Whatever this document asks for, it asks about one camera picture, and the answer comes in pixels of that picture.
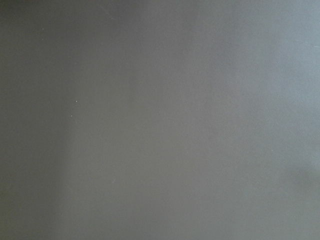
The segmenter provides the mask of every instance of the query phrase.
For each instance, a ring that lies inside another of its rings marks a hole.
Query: smooth gray wall
[[[319,239],[320,3],[4,3],[5,239]]]

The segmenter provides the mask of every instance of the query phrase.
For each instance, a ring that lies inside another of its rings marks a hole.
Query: gray surface
[[[0,6],[0,239],[319,239],[320,3]]]

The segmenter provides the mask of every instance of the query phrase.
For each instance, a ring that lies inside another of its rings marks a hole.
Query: gray background
[[[0,239],[318,240],[320,2],[2,0]]]

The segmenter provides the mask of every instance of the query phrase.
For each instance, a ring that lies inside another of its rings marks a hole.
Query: matte surface
[[[1,1],[0,239],[318,240],[319,12]]]

